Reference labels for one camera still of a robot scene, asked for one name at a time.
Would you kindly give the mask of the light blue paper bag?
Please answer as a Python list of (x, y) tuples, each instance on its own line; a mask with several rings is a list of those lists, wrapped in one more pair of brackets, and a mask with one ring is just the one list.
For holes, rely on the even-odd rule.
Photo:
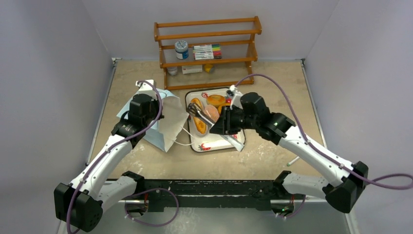
[[(173, 95), (168, 90), (157, 90), (162, 102), (163, 118), (157, 120), (153, 125), (146, 130), (143, 138), (152, 145), (161, 149), (165, 153), (173, 145), (178, 134), (181, 132), (184, 123), (188, 118), (188, 113), (181, 104), (180, 98)], [(122, 113), (129, 109), (129, 103), (133, 97), (125, 104), (125, 106), (118, 113), (117, 117), (121, 117)], [(136, 146), (141, 139), (131, 139), (132, 146)]]

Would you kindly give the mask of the orange bagel fake bread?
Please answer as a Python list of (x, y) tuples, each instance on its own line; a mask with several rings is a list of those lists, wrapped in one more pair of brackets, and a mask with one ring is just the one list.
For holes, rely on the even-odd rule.
[(208, 105), (212, 105), (216, 108), (226, 103), (226, 99), (222, 95), (210, 95), (206, 98)]

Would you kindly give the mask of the pink sugared fake donut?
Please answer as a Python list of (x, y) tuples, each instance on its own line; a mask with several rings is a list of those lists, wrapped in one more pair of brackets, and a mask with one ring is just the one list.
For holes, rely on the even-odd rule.
[(208, 104), (205, 108), (204, 108), (204, 113), (209, 116), (214, 122), (217, 122), (217, 120), (220, 117), (219, 111), (216, 107), (214, 107), (213, 105)]

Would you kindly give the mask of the metal tongs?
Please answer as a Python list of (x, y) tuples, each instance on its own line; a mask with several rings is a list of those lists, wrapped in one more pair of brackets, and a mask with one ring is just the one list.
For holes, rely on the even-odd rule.
[[(204, 113), (204, 110), (202, 110), (199, 106), (197, 106), (194, 103), (189, 103), (189, 105), (187, 106), (187, 112), (189, 113), (189, 116), (191, 116), (192, 121), (194, 117), (197, 117), (202, 122), (204, 122), (207, 126), (207, 131), (210, 131), (211, 127), (215, 124), (215, 122)], [(243, 131), (238, 132), (237, 134), (234, 134), (234, 135), (219, 135), (219, 136), (221, 136), (223, 139), (228, 141), (239, 152), (242, 151), (242, 149), (244, 148), (245, 135)]]

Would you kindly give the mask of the long fake baguette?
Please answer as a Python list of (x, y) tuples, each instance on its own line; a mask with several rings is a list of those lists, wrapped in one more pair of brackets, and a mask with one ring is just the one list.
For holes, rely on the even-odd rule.
[[(198, 98), (193, 98), (191, 101), (191, 103), (196, 104), (197, 106), (199, 106), (202, 110), (204, 109), (203, 104), (201, 103), (201, 101)], [(194, 117), (193, 118), (196, 130), (198, 131), (198, 133), (200, 135), (204, 135), (207, 133), (207, 126), (204, 122), (202, 122), (199, 118)]]

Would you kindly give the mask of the glazed ring fake donut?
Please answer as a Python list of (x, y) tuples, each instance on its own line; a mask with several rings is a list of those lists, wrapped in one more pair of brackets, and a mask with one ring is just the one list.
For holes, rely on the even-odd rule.
[(226, 106), (230, 106), (230, 103), (224, 103), (224, 104), (220, 105), (220, 106), (218, 107), (218, 109), (217, 109), (217, 110), (218, 110), (218, 113), (221, 114), (222, 111), (223, 111), (223, 109), (224, 109)]

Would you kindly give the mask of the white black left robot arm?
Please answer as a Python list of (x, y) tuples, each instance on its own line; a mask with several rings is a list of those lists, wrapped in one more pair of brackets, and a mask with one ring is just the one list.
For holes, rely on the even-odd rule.
[(158, 91), (137, 94), (130, 108), (115, 124), (105, 146), (92, 162), (70, 183), (60, 183), (54, 190), (56, 217), (66, 222), (69, 234), (91, 231), (103, 214), (99, 192), (110, 173), (162, 118), (162, 99)]

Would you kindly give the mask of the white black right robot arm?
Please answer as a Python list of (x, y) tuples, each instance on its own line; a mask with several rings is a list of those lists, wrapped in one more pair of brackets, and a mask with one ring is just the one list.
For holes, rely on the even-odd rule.
[(333, 208), (349, 213), (365, 190), (369, 168), (359, 161), (352, 163), (319, 145), (298, 125), (282, 113), (270, 112), (264, 99), (255, 92), (240, 95), (228, 90), (231, 105), (223, 107), (210, 132), (234, 135), (244, 129), (255, 130), (263, 139), (283, 147), (316, 169), (321, 177), (283, 172), (274, 184), (274, 194), (286, 198), (290, 194), (324, 198)]

